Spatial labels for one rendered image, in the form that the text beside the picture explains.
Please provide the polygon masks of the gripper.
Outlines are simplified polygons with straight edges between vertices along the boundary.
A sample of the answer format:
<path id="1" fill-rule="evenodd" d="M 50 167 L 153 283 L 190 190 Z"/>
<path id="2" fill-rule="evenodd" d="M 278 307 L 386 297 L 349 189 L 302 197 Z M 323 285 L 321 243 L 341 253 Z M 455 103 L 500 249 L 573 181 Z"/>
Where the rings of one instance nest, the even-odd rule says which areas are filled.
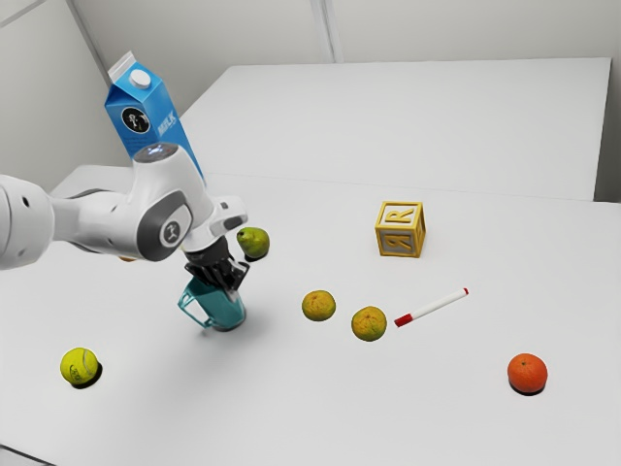
<path id="1" fill-rule="evenodd" d="M 238 262 L 229 251 L 225 237 L 210 246 L 185 254 L 185 269 L 201 282 L 226 291 L 231 302 L 240 299 L 238 288 L 244 280 L 249 265 Z"/>

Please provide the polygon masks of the teal faceted mug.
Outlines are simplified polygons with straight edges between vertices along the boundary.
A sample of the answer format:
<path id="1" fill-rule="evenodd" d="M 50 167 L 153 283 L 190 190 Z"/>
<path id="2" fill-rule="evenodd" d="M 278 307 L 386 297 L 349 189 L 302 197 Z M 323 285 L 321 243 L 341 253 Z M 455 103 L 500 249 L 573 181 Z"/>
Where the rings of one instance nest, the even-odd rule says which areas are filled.
<path id="1" fill-rule="evenodd" d="M 225 290 L 192 278 L 178 301 L 178 307 L 202 328 L 220 332 L 240 326 L 246 317 L 241 297 L 231 302 Z"/>

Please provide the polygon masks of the green pear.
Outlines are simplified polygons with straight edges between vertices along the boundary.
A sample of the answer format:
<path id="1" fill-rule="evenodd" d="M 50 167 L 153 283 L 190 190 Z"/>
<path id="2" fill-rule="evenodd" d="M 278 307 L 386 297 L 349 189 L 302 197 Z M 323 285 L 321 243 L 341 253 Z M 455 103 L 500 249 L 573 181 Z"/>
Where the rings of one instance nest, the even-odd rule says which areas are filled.
<path id="1" fill-rule="evenodd" d="M 259 227 L 244 227 L 236 234 L 237 242 L 245 256 L 259 259 L 270 249 L 270 237 L 266 230 Z"/>

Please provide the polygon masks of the yellow-green mottled citrus fruit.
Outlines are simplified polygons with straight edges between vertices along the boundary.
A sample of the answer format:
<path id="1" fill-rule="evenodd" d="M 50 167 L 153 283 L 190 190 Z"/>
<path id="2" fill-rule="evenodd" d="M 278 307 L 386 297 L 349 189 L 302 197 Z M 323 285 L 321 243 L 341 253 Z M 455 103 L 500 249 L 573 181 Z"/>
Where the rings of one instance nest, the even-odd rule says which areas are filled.
<path id="1" fill-rule="evenodd" d="M 364 342 L 373 342 L 384 335 L 387 319 L 380 308 L 368 306 L 353 315 L 350 326 L 358 339 Z"/>
<path id="2" fill-rule="evenodd" d="M 302 301 L 302 312 L 312 321 L 324 321 L 332 317 L 337 305 L 333 295 L 326 290 L 309 292 Z"/>

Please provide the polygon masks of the yellow tennis ball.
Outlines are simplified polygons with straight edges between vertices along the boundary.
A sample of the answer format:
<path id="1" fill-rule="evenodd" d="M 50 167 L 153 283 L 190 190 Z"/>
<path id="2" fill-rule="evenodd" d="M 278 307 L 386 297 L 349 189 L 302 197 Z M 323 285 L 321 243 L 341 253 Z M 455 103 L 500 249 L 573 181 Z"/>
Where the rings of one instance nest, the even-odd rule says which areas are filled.
<path id="1" fill-rule="evenodd" d="M 73 348 L 61 358 L 61 376 L 71 385 L 90 383 L 96 379 L 98 372 L 99 361 L 90 349 Z"/>

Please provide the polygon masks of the yellow letter block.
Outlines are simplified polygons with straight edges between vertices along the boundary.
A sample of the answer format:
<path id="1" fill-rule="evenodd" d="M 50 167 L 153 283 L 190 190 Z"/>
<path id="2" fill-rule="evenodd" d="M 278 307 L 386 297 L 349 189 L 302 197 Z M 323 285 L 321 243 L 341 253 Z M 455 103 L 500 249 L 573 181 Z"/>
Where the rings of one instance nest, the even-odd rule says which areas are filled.
<path id="1" fill-rule="evenodd" d="M 426 237 L 423 203 L 383 201 L 375 233 L 380 255 L 419 258 Z"/>

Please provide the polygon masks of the red and white marker pen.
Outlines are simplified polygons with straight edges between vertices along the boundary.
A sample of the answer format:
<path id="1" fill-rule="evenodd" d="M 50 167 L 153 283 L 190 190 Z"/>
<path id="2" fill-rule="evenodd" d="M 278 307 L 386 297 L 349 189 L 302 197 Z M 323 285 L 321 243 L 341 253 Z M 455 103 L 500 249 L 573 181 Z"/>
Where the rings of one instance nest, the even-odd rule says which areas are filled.
<path id="1" fill-rule="evenodd" d="M 403 316 L 399 316 L 394 320 L 394 324 L 397 327 L 402 327 L 406 324 L 409 324 L 423 316 L 426 316 L 436 310 L 439 310 L 445 306 L 448 306 L 466 296 L 468 296 L 470 294 L 469 290 L 466 287 L 461 288 L 458 291 L 455 291 L 441 299 L 438 299 L 432 303 L 429 303 L 423 307 L 421 307 L 420 309 L 418 309 L 417 311 L 413 312 L 413 313 L 408 313 L 405 314 Z"/>

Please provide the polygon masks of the blue milk carton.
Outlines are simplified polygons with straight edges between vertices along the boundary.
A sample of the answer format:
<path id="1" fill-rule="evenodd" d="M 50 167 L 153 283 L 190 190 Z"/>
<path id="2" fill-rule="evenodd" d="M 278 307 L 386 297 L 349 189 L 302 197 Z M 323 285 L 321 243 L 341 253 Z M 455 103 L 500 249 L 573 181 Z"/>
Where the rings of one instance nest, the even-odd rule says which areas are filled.
<path id="1" fill-rule="evenodd" d="M 185 149 L 198 172 L 202 169 L 190 146 L 177 109 L 163 80 L 130 51 L 108 71 L 111 86 L 106 111 L 128 155 L 155 143 Z"/>

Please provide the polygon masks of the orange fruit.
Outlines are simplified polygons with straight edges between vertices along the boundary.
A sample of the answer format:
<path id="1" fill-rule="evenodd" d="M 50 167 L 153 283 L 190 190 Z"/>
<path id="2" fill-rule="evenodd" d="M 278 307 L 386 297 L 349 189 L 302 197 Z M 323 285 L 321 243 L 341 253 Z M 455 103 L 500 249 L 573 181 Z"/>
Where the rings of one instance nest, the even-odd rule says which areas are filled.
<path id="1" fill-rule="evenodd" d="M 508 363 L 507 378 L 509 385 L 520 393 L 538 393 L 547 383 L 547 366 L 534 354 L 520 353 Z"/>

